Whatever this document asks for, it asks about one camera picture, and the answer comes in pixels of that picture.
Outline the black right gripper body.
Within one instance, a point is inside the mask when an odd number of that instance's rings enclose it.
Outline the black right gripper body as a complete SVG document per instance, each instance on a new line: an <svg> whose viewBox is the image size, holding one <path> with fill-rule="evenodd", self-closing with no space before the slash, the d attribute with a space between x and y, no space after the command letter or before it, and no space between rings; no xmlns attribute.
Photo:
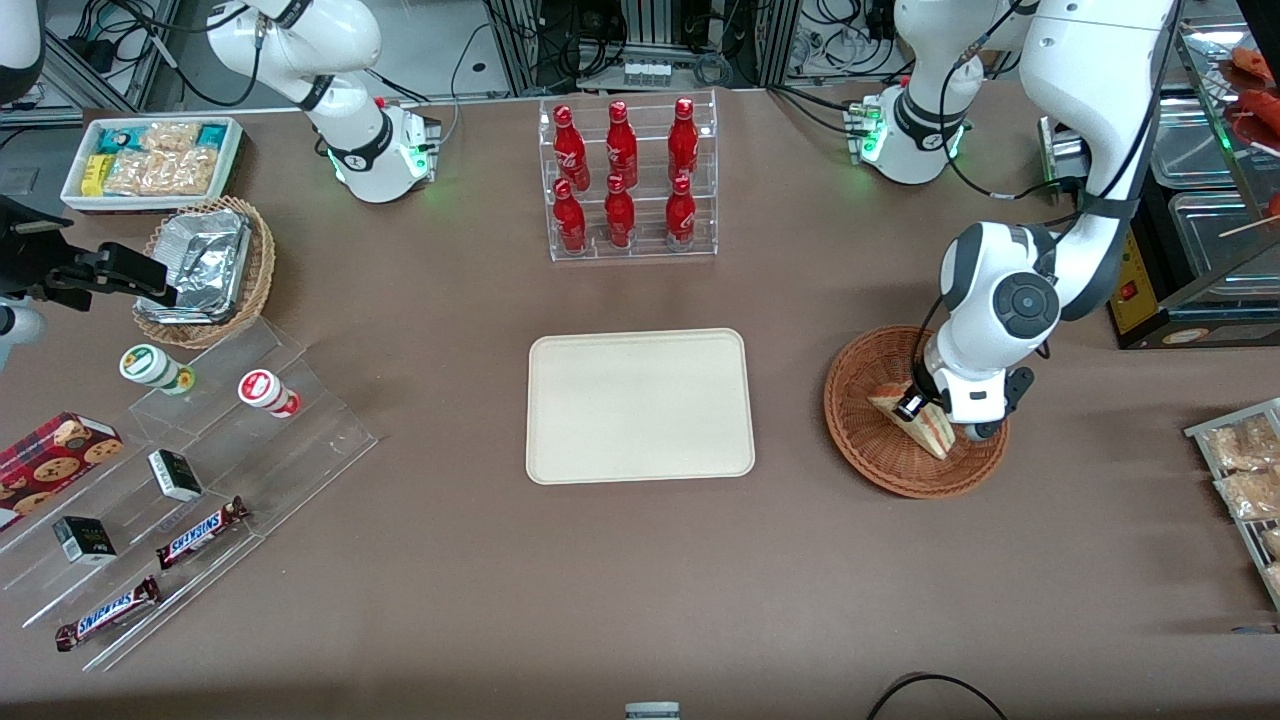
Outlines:
<svg viewBox="0 0 1280 720"><path fill-rule="evenodd" d="M1 296L9 300L44 300L44 283L52 272L76 264L63 231L73 225L63 217L1 197Z"/></svg>

